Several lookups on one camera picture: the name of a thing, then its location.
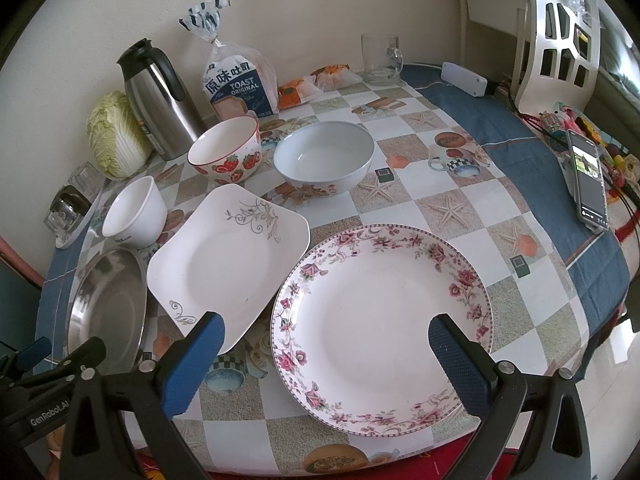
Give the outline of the small white bowl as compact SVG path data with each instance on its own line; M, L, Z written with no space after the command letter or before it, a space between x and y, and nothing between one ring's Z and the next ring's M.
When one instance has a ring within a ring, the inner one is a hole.
M136 249L151 246L163 231L168 209L151 176L129 183L111 204L102 235Z

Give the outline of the napa cabbage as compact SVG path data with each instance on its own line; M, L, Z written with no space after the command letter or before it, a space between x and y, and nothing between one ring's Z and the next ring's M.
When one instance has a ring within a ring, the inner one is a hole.
M99 170L109 179L125 180L141 170L152 144L146 138L124 92L104 94L86 121L90 148Z

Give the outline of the orange snack packet right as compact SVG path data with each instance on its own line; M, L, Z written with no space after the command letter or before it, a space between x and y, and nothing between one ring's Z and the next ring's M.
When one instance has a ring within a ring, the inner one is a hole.
M311 73L314 84L322 91L334 91L360 84L362 78L348 64L327 65Z

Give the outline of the large white blue bowl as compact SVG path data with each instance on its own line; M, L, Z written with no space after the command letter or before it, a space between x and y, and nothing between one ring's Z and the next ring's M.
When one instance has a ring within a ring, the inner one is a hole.
M315 122L282 139L273 166L296 191L329 197L350 191L369 172L375 142L352 122Z

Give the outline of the orange snack packet left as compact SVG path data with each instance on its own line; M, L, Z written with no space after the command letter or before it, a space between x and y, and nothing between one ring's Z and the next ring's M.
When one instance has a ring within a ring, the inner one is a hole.
M288 110L306 104L320 96L321 93L322 90L314 82L314 76L294 79L278 88L279 110Z

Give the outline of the clear glass mug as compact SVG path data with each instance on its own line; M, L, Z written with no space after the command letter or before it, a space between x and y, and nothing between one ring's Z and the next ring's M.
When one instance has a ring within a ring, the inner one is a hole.
M398 84L404 55L397 35L367 32L360 37L363 78L375 86Z

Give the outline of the stainless steel round pan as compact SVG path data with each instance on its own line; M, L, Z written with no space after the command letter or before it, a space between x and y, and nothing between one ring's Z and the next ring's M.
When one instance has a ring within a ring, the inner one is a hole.
M101 374L129 372L141 354L146 300L145 268L136 252L114 247L95 256L70 303L67 350L99 337L106 349Z

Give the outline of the glass tray with cups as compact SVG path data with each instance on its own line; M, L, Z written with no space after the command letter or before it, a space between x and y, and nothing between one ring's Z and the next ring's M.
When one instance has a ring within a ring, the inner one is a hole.
M105 181L104 174L91 162L84 162L55 194L43 223L53 233L56 249L73 244L85 229L98 206Z

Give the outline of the smartphone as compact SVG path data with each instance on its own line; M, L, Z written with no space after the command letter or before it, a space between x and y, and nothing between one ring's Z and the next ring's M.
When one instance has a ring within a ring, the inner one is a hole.
M608 228L608 208L596 144L572 130L566 140L578 217L591 229L603 231Z

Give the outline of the floral rimmed round plate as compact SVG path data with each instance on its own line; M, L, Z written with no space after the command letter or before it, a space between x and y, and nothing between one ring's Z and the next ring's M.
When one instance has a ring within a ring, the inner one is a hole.
M344 230L307 252L278 292L273 362L293 399L329 427L413 434L461 406L428 343L441 313L491 348L487 290L454 246L399 224Z

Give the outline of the checkered tablecloth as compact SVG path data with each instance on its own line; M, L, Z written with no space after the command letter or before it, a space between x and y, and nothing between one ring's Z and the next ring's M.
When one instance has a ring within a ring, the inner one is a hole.
M273 152L293 131L332 120L369 131L371 167L348 192L306 196L277 172ZM409 67L396 87L354 84L257 121L264 159L238 185L307 220L304 255L338 232L368 224L430 232L480 274L494 317L487 351L496 360L541 375L587 366L590 340L623 302L631 268L614 234L593 233L579 220L544 142L498 103L473 99L430 70ZM169 162L154 157L130 180L107 185L87 232L54 258L36 331L52 340L55 356L69 352L70 303L92 258L126 247L139 255L146 279L154 254L222 186L199 174L188 153ZM142 249L105 238L111 204L146 176L154 178L168 209L160 236ZM273 362L271 315L281 287L238 343L216 356L189 408L176 418L206 469L332 474L400 460L476 427L462 405L431 427L390 438L348 434L311 416L288 393ZM148 287L141 351L158 358L181 336Z

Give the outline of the orange snack packet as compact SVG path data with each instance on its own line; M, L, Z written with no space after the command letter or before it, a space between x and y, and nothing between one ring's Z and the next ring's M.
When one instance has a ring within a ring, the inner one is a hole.
M362 78L348 64L327 65L311 73L314 84L322 91L334 91L360 84Z
M278 88L279 110L288 110L306 104L320 96L321 93L322 90L314 82L314 76L294 79Z

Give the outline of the colourful toys pile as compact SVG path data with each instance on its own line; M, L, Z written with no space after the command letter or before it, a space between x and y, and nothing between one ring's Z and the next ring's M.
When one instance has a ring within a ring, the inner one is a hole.
M569 106L560 105L553 112L541 112L537 119L547 137L547 143L557 153L568 152L567 133L577 133L596 144L605 177L638 205L638 157L615 144L614 139L602 132L585 114Z

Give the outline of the white square plate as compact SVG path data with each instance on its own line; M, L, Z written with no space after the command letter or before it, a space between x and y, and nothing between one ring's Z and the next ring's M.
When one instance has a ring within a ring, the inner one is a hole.
M215 188L146 271L183 335L208 311L224 320L226 353L267 307L310 243L307 220L237 184Z

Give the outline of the strawberry pattern bowl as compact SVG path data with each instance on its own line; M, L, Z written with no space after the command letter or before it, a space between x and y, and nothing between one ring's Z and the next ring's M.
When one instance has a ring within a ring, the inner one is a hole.
M258 121L239 116L214 125L191 146L189 164L214 185L239 184L262 163Z

